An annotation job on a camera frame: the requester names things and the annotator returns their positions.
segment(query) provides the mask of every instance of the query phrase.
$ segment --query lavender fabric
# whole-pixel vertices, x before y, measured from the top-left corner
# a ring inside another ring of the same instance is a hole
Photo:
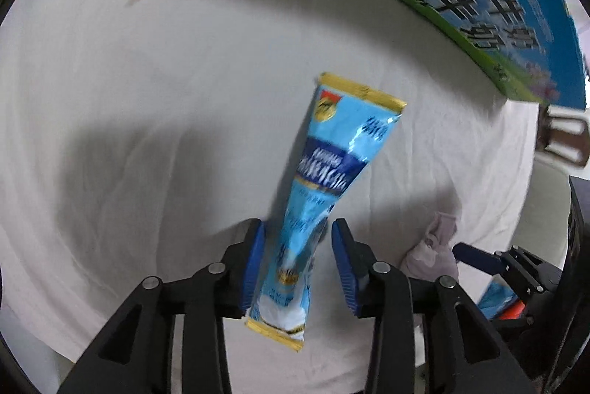
[[[411,278],[435,281],[440,276],[459,279],[455,256],[448,243],[457,232],[454,215],[436,212],[421,240],[403,259],[400,269]]]

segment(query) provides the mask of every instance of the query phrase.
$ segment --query blue gripper pad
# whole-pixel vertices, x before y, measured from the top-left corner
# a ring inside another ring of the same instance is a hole
[[[455,259],[476,269],[488,273],[490,276],[504,272],[504,263],[499,256],[489,254],[469,244],[460,242],[452,249]]]
[[[354,256],[355,241],[352,239],[350,230],[344,219],[337,219],[332,224],[332,251],[336,258],[336,266],[340,274],[340,283],[346,304],[358,316],[361,313],[361,306],[358,302],[359,280],[353,270],[350,255]]]
[[[252,223],[258,224],[257,226],[251,225],[250,227],[250,229],[256,229],[256,233],[254,234],[252,247],[250,248],[248,260],[246,261],[246,268],[244,269],[242,296],[240,302],[240,308],[244,312],[246,312],[250,305],[252,305],[252,298],[254,297],[256,282],[258,281],[258,271],[260,270],[260,263],[262,262],[264,254],[264,223],[258,219],[254,219]]]

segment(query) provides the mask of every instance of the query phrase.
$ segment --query metal screw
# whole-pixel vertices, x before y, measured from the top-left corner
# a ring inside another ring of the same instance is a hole
[[[379,274],[387,274],[391,270],[391,266],[382,260],[373,264],[373,270]]]
[[[222,262],[214,262],[213,264],[209,264],[209,272],[211,274],[221,274],[225,271],[225,264]]]
[[[149,278],[145,278],[142,282],[142,288],[144,289],[153,289],[153,288],[157,288],[160,285],[160,279],[154,277],[154,276],[149,276]]]
[[[441,286],[447,289],[452,289],[457,285],[455,279],[451,278],[450,276],[442,276],[439,280]]]

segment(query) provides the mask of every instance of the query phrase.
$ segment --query blue snack package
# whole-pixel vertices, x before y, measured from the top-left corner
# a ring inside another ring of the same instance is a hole
[[[320,76],[277,251],[246,325],[299,351],[313,253],[340,196],[377,155],[405,102],[330,73]]]
[[[486,319],[494,319],[516,301],[518,301],[518,296],[512,289],[492,281],[480,302],[477,303],[477,307],[486,316]]]

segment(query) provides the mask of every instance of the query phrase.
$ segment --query white cloth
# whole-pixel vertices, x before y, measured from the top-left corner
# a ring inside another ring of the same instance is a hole
[[[397,0],[16,0],[0,27],[0,263],[23,324],[76,360],[144,276],[190,276],[248,217],[275,226],[326,70],[408,102],[333,217],[392,263],[438,210],[460,214],[454,242],[508,245],[537,107],[506,102]],[[459,279],[474,298],[487,282]],[[299,354],[226,322],[235,393],[362,388],[372,321],[347,310],[329,241],[312,288]]]

